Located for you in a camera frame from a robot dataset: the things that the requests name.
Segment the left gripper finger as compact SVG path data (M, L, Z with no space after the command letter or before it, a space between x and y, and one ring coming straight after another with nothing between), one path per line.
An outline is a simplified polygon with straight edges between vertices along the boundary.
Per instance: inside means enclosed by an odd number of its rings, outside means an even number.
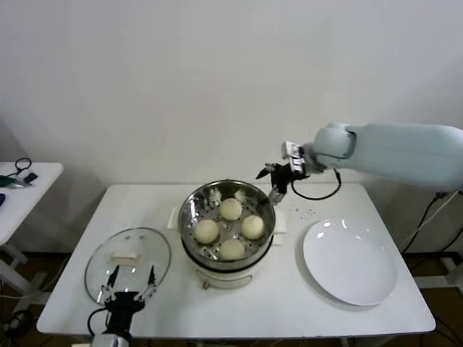
M119 274L120 266L116 266L113 272L109 275L108 280L104 285L101 286L102 298L104 302L110 302L115 300L114 286L116 283L117 276Z
M153 293L156 291L156 269L152 265L149 269L148 274L139 280L138 284L138 294L135 297L135 301L146 301L148 300Z

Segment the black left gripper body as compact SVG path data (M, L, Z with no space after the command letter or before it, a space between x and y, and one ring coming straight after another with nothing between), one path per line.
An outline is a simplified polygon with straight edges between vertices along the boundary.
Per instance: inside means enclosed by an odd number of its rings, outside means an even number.
M129 334L134 315L145 308L145 301L137 295L135 291L116 292L105 300L104 308L110 315L106 333Z

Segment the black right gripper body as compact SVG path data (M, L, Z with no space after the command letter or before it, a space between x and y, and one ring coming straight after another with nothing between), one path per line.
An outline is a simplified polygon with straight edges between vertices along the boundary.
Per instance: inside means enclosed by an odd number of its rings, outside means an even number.
M290 163L281 165L274 163L271 170L272 189L277 192L286 192L287 187L296 180L302 179L302 171L292 168Z

